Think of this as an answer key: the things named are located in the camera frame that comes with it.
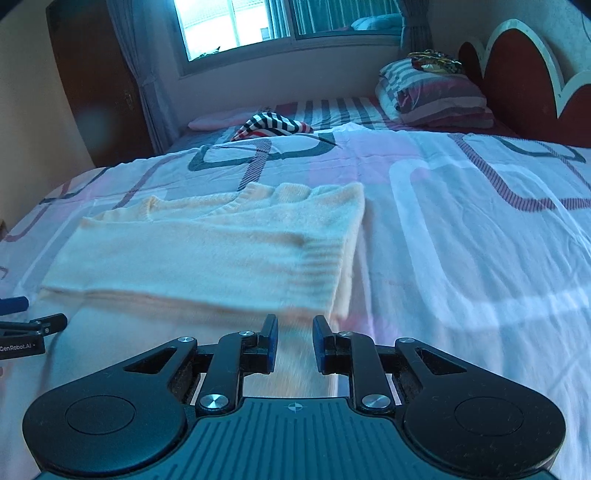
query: wooden wardrobe door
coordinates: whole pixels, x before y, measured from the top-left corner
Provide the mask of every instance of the wooden wardrobe door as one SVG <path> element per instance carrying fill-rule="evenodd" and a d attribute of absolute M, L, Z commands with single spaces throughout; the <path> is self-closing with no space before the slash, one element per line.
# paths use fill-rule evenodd
<path fill-rule="evenodd" d="M 47 23 L 78 130 L 97 167 L 154 155 L 137 83 L 105 0 L 55 0 Z"/>

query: window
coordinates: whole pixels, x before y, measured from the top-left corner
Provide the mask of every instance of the window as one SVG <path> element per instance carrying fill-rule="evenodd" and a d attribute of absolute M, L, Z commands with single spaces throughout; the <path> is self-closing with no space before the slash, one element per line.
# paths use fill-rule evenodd
<path fill-rule="evenodd" d="M 318 34 L 401 34 L 402 16 L 394 0 L 290 2 L 300 38 Z"/>
<path fill-rule="evenodd" d="M 264 0 L 175 0 L 189 61 L 269 40 Z"/>
<path fill-rule="evenodd" d="M 397 0 L 168 1 L 184 74 L 317 46 L 391 45 L 402 30 Z"/>

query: blue handle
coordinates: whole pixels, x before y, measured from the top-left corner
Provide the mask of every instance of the blue handle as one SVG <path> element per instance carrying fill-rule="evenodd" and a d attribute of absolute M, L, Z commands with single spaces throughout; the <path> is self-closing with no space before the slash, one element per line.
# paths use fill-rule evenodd
<path fill-rule="evenodd" d="M 14 297 L 13 299 L 0 299 L 0 317 L 11 313 L 24 312 L 29 308 L 26 297 Z"/>

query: pink pillow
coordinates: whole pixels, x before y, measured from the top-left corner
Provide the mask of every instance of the pink pillow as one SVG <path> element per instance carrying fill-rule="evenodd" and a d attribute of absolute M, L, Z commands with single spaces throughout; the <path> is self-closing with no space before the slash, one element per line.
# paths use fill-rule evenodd
<path fill-rule="evenodd" d="M 406 125 L 494 126 L 486 97 L 465 75 L 422 72 L 413 67 L 411 59 L 395 61 L 380 73 L 386 93 Z"/>
<path fill-rule="evenodd" d="M 243 125 L 254 115 L 262 110 L 260 106 L 236 108 L 225 112 L 208 113 L 198 116 L 189 123 L 188 127 L 196 132 L 208 132 L 220 128 L 235 127 Z"/>

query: bedsheet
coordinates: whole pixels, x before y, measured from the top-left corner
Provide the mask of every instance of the bedsheet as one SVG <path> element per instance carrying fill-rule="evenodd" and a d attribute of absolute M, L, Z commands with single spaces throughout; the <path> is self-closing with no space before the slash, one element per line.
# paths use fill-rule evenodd
<path fill-rule="evenodd" d="M 548 396 L 567 423 L 553 472 L 561 480 L 588 479 L 589 161 L 591 150 L 544 142 L 347 124 L 137 160 L 73 179 L 0 242 L 0 297 L 31 298 L 29 317 L 64 311 L 76 319 L 48 341 L 46 355 L 4 365 L 0 478 L 24 480 L 36 472 L 21 434 L 22 415 L 36 396 L 178 335 L 214 342 L 258 321 L 229 316 L 208 325 L 191 306 L 171 314 L 157 304 L 109 299 L 90 299 L 104 315 L 85 318 L 77 301 L 37 298 L 79 219 L 148 195 L 172 200 L 235 191 L 256 180 L 363 183 L 353 299 L 341 328 L 383 345 L 414 337 Z M 314 373 L 305 334 L 310 322 L 289 328 L 280 322 L 282 328 L 278 364 L 298 367 L 298 394 L 327 394 Z M 247 394 L 284 396 L 291 393 L 285 385 L 281 368 L 265 382 L 245 382 Z"/>
<path fill-rule="evenodd" d="M 275 105 L 268 109 L 293 120 L 305 122 L 308 125 L 311 125 L 315 130 L 339 127 L 348 122 L 353 122 L 357 125 L 363 125 L 371 130 L 421 131 L 419 128 L 409 127 L 400 122 L 390 120 L 376 97 L 307 100 L 305 102 Z M 201 147 L 202 145 L 229 142 L 239 128 L 240 125 L 221 128 L 210 132 L 194 132 L 192 130 L 187 130 L 187 132 L 168 149 L 168 153 Z M 498 121 L 495 121 L 495 126 L 491 129 L 439 127 L 428 128 L 427 130 L 433 132 L 477 133 L 517 137 L 517 134 Z"/>

